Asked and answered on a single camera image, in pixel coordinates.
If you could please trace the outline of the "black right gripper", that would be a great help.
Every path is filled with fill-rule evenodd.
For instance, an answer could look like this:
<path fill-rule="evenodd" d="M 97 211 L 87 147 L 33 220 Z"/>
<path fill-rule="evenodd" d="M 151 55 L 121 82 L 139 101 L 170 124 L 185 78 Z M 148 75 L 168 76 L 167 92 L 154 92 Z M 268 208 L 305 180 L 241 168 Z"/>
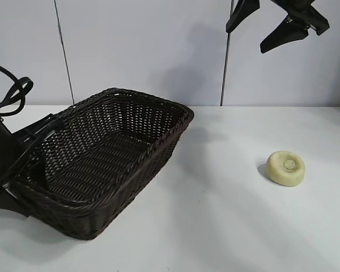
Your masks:
<path fill-rule="evenodd" d="M 329 29 L 327 18 L 313 6 L 313 1 L 273 1 L 287 16 L 275 30 L 260 43 L 261 53 L 266 53 L 286 43 L 303 40 L 312 28 L 318 36 Z M 239 0 L 226 24 L 232 32 L 244 19 L 260 8 L 259 0 Z"/>

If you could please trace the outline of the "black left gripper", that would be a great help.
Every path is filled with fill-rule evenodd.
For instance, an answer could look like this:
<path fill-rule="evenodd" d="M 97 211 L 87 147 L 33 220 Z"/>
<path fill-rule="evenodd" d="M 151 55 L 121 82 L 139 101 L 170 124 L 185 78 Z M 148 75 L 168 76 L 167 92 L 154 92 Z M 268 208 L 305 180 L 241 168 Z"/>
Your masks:
<path fill-rule="evenodd" d="M 49 114 L 12 133 L 0 116 L 0 210 L 13 211 L 26 218 L 34 216 L 32 210 L 20 201 L 13 185 L 5 183 L 25 166 L 32 150 L 62 126 L 60 118 Z M 54 187 L 56 173 L 57 159 L 39 158 L 29 168 L 32 183 L 41 187 Z"/>

